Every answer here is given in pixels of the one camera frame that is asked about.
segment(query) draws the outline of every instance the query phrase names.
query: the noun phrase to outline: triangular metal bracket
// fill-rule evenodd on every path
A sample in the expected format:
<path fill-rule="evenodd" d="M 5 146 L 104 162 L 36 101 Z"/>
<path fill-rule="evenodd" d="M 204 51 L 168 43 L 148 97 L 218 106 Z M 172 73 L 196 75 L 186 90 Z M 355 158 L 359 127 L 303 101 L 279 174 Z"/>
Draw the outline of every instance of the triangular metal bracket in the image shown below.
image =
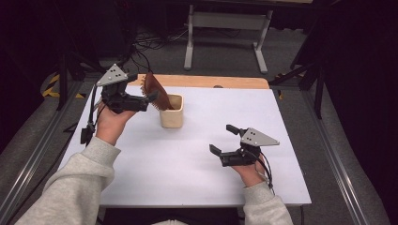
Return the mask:
<path fill-rule="evenodd" d="M 97 82 L 97 86 L 105 86 L 112 83 L 124 82 L 129 77 L 121 68 L 119 68 L 116 64 L 111 66 L 106 73 L 102 76 L 102 78 Z"/>
<path fill-rule="evenodd" d="M 269 146 L 280 144 L 279 141 L 251 127 L 248 128 L 240 141 L 251 146 Z"/>

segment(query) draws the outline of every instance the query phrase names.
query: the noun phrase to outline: wooden table edge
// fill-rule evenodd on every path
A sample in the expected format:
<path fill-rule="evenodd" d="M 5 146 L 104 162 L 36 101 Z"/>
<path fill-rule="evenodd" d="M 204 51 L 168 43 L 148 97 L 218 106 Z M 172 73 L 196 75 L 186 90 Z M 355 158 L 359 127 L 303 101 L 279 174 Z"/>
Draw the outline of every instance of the wooden table edge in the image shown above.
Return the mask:
<path fill-rule="evenodd" d="M 145 74 L 138 74 L 138 79 L 129 85 L 140 86 Z M 160 75 L 155 74 L 162 86 L 180 87 L 223 87 L 241 89 L 269 89 L 264 78 L 214 77 L 201 75 Z"/>

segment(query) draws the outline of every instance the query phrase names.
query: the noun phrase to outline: beige cup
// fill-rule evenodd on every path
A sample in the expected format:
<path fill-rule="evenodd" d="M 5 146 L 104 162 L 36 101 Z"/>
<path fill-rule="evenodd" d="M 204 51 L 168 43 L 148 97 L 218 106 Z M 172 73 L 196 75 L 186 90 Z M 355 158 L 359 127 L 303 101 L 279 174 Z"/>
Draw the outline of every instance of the beige cup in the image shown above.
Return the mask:
<path fill-rule="evenodd" d="M 183 124 L 184 98 L 177 94 L 168 94 L 174 110 L 160 111 L 161 126 L 164 128 L 181 128 Z"/>

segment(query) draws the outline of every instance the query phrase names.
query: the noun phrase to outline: white tabletop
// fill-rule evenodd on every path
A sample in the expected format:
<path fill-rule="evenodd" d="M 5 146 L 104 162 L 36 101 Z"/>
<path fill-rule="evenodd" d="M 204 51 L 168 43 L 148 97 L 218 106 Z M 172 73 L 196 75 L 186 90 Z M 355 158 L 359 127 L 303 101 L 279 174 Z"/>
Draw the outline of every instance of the white tabletop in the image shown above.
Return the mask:
<path fill-rule="evenodd" d="M 126 125 L 116 147 L 115 180 L 103 192 L 100 204 L 108 207 L 225 207 L 244 204 L 238 174 L 223 167 L 210 153 L 214 144 L 223 152 L 239 148 L 239 136 L 225 129 L 255 128 L 281 144 L 263 146 L 275 193 L 289 205 L 311 203 L 295 152 L 271 90 L 200 87 L 165 87 L 184 97 L 182 128 L 161 127 L 159 112 L 151 105 Z M 126 92 L 141 96 L 137 86 Z M 60 167 L 84 149 L 80 144 L 89 102 L 84 108 Z"/>

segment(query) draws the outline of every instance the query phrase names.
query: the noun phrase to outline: gray sleeve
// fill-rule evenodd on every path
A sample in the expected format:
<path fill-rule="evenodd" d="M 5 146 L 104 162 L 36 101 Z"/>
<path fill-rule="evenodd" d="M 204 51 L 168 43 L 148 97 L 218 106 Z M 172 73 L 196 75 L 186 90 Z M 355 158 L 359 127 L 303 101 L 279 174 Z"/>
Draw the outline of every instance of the gray sleeve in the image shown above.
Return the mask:
<path fill-rule="evenodd" d="M 292 218 L 279 196 L 274 196 L 265 182 L 243 190 L 246 225 L 293 224 Z"/>
<path fill-rule="evenodd" d="M 114 179 L 120 150 L 96 137 L 46 183 L 17 224 L 95 224 L 100 194 Z"/>

